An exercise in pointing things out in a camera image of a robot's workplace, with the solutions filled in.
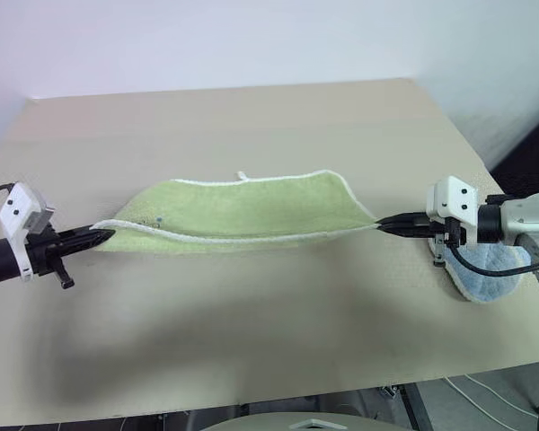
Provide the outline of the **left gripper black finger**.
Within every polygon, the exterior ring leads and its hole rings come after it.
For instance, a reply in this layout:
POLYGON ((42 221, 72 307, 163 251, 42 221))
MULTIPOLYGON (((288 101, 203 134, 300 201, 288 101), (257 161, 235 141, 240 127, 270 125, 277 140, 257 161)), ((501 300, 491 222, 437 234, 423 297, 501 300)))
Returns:
POLYGON ((109 239, 109 236, 80 236, 64 240, 60 248, 62 251, 87 251, 93 249, 109 239))
POLYGON ((78 227, 60 232, 62 241, 108 241, 115 231, 113 229, 99 229, 92 227, 78 227))

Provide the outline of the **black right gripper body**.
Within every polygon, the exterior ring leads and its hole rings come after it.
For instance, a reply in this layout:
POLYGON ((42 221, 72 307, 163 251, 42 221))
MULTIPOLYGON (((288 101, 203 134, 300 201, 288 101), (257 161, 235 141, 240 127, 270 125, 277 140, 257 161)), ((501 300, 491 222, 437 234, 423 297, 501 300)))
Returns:
POLYGON ((446 266, 446 250, 456 257, 459 247, 465 245, 466 231, 461 222, 453 217, 446 217, 443 222, 430 221, 429 245, 434 258, 433 265, 436 268, 446 266))

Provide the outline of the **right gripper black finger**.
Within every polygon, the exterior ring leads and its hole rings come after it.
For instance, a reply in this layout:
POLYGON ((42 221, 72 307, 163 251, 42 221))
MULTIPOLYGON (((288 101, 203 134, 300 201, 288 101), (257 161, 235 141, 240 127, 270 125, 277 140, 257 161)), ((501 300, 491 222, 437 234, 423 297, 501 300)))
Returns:
POLYGON ((378 230, 403 238, 428 239, 431 237, 431 230, 427 225, 380 224, 378 230))
POLYGON ((390 215, 380 220, 380 225, 405 225, 405 226, 423 226, 430 223, 426 214, 398 214, 390 215))

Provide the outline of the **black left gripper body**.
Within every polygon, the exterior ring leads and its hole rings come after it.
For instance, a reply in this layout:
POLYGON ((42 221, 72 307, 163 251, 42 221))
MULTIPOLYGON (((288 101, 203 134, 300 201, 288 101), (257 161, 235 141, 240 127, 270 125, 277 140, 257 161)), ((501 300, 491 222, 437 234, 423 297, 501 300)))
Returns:
POLYGON ((35 275, 43 277, 54 273, 63 289, 75 285, 62 260, 66 240, 73 234, 72 230, 57 232, 53 226, 47 226, 41 233, 30 233, 27 236, 26 251, 35 275))

